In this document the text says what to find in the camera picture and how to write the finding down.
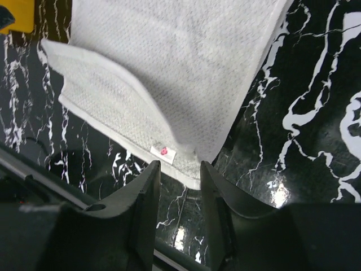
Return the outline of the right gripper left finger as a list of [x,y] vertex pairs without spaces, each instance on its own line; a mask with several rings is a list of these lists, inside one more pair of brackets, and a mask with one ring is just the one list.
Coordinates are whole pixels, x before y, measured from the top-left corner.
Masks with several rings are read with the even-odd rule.
[[84,210],[1,204],[2,270],[151,270],[161,164]]

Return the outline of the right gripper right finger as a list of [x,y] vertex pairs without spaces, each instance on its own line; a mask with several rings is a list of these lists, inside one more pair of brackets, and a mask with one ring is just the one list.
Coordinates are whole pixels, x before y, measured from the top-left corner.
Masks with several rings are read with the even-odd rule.
[[211,270],[360,269],[360,204],[277,209],[206,161],[200,177]]

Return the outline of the cream white towel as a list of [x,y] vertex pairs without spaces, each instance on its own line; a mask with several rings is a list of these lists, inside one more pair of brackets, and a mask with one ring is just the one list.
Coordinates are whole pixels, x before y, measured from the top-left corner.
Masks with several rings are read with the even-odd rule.
[[41,41],[59,102],[190,189],[220,152],[291,1],[73,1]]

